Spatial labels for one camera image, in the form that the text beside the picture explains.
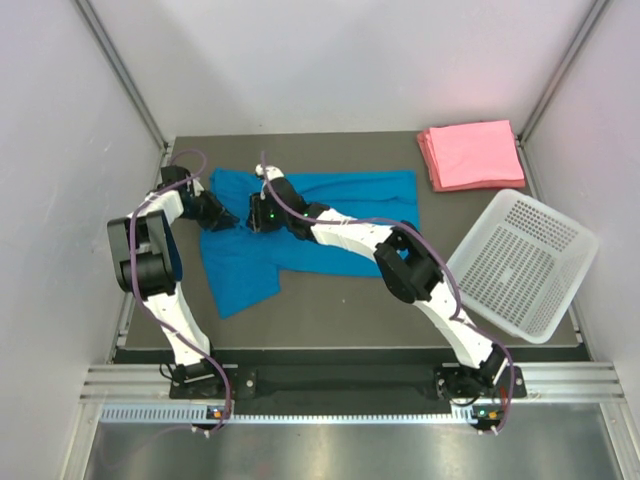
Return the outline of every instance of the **blue cloth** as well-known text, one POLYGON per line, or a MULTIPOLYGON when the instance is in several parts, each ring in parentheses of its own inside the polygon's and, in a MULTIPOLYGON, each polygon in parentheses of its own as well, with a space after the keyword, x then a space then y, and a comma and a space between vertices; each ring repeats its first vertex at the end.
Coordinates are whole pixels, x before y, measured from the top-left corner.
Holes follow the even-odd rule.
MULTIPOLYGON (((378 216, 420 225, 413 171, 289 174, 307 202, 320 202, 357 218, 378 216)), ((203 231, 200 249, 220 318, 226 318, 280 291, 279 270, 378 277, 375 263, 336 247, 296 239, 282 228, 253 233, 246 226, 249 195, 262 182, 246 172, 218 168, 211 190, 240 218, 220 232, 203 231)))

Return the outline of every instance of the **pink towel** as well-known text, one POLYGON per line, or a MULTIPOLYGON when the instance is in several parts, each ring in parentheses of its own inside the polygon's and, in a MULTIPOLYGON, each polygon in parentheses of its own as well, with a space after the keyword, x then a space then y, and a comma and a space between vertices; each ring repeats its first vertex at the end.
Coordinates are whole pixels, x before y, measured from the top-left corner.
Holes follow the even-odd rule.
POLYGON ((430 128, 418 144, 436 192, 525 186, 508 120, 430 128))

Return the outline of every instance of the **white plastic basket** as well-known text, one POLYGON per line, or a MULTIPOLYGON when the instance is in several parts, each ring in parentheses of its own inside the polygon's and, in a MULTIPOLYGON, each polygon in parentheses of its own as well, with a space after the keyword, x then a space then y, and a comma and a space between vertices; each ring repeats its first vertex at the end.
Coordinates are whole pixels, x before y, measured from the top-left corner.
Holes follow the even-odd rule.
POLYGON ((544 343, 598 250, 578 222, 515 190, 500 191, 448 266, 462 303, 511 335, 544 343))

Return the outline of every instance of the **gray work surface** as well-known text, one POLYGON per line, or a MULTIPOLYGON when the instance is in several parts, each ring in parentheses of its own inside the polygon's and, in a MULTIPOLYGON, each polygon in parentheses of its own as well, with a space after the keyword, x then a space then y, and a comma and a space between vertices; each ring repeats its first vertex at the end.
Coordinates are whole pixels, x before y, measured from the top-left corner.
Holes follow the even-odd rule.
MULTIPOLYGON (((262 150, 285 174, 415 170, 421 233, 445 259, 496 194, 496 190, 435 193, 415 132, 183 137, 176 140, 173 152, 187 148, 198 148, 209 156, 201 177, 207 188, 216 167, 254 171, 262 150)), ((179 163, 193 172, 200 162, 198 156, 188 155, 179 163)), ((216 348, 448 346, 423 313, 398 301, 376 278, 283 271, 278 295, 221 320, 200 258, 198 225, 178 220, 173 234, 185 272, 182 290, 194 318, 216 348)), ((136 308, 126 347, 168 348, 158 326, 143 317, 136 308)), ((530 345, 473 312, 471 317, 507 345, 530 345)), ((565 315, 546 345, 577 344, 571 320, 565 315)))
POLYGON ((151 440, 164 428, 100 424, 85 479, 622 480, 598 405, 516 404, 497 438, 467 425, 230 425, 208 441, 188 427, 151 440))

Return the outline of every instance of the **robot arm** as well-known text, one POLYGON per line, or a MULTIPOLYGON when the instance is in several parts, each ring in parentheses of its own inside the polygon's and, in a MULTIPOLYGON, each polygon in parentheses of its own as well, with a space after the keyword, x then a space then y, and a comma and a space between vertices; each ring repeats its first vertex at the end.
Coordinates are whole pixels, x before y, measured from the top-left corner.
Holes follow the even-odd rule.
POLYGON ((460 321, 450 319, 455 298, 444 283, 438 264, 414 236, 397 227, 349 223, 355 219, 326 205, 308 204, 278 168, 270 166, 263 170, 258 165, 256 175, 268 177, 288 207, 316 222, 304 221, 286 212, 273 199, 265 182, 262 191, 250 199, 250 228, 268 232, 285 226, 301 240, 343 248, 376 262, 389 291, 399 300, 417 307, 433 322, 453 347, 460 364, 468 367, 480 384, 492 387, 497 383, 507 365, 504 353, 468 326, 473 322, 463 310, 458 315, 460 321))
MULTIPOLYGON (((161 170, 162 183, 145 198, 151 203, 137 216, 136 245, 137 279, 142 302, 163 325, 175 355, 175 378, 179 383, 203 379, 211 376, 211 364, 204 357, 186 346, 176 337, 179 332, 203 352, 211 352, 211 342, 202 333, 186 303, 180 282, 182 263, 176 248, 171 224, 178 218, 195 220, 206 230, 231 228, 238 219, 231 215, 200 182, 192 180, 176 190, 161 195, 167 185, 174 184, 190 176, 189 171, 178 166, 161 170)), ((132 272, 130 265, 131 246, 129 226, 131 214, 111 220, 107 233, 113 257, 116 278, 120 288, 132 292, 132 272)))

